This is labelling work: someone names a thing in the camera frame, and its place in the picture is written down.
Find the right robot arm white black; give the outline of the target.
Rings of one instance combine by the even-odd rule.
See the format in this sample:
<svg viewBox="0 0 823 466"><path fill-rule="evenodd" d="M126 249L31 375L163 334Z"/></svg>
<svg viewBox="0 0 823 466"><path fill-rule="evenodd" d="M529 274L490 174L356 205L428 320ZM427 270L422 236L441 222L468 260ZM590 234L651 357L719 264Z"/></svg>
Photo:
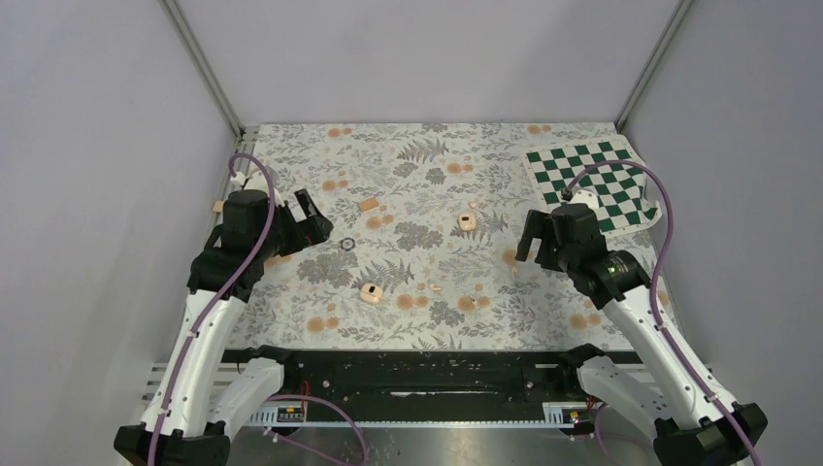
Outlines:
<svg viewBox="0 0 823 466"><path fill-rule="evenodd" d="M630 252L609 248L594 211L584 204L529 211L516 260L526 261L535 241L536 263L565 274L620 330L657 384L649 388L583 345L569 351L556 375L560 393L590 395L613 408L643 432L663 465L754 460L768 425L764 412L740 403L690 349L663 314L651 277Z"/></svg>

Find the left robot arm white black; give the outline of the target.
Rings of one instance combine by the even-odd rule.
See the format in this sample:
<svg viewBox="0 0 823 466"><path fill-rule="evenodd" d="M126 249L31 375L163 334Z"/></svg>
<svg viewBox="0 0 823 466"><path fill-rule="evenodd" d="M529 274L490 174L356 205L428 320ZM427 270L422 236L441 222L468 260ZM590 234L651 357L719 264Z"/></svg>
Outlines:
<svg viewBox="0 0 823 466"><path fill-rule="evenodd" d="M118 429L115 450L132 465L223 465L243 425L271 395L287 399L301 374L273 356L255 356L219 396L213 386L230 334L262 279L266 262L327 241L332 222L300 189L304 218L258 189L228 195L222 222L195 257L181 329L159 387L135 425Z"/></svg>

